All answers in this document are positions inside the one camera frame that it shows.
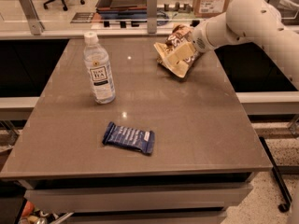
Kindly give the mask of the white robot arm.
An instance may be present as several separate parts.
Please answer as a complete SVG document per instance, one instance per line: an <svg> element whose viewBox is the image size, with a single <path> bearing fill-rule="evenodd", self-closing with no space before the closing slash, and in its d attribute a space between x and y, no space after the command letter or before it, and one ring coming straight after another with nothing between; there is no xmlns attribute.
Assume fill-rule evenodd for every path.
<svg viewBox="0 0 299 224"><path fill-rule="evenodd" d="M286 28L278 11L264 0L232 0L224 13L195 26L191 38L189 54L252 42L293 85L299 85L299 34ZM221 224L298 224L298 194L291 195L280 215L263 201L269 194L265 187L258 188L239 207L230 208L230 216Z"/></svg>

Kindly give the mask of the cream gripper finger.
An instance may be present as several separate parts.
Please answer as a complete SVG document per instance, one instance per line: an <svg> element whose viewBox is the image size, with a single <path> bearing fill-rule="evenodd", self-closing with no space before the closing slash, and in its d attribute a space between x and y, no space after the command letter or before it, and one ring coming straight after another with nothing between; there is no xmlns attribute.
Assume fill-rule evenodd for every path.
<svg viewBox="0 0 299 224"><path fill-rule="evenodd" d="M191 42L184 42L170 51L164 59L170 64L175 64L193 56L195 52L196 49Z"/></svg>

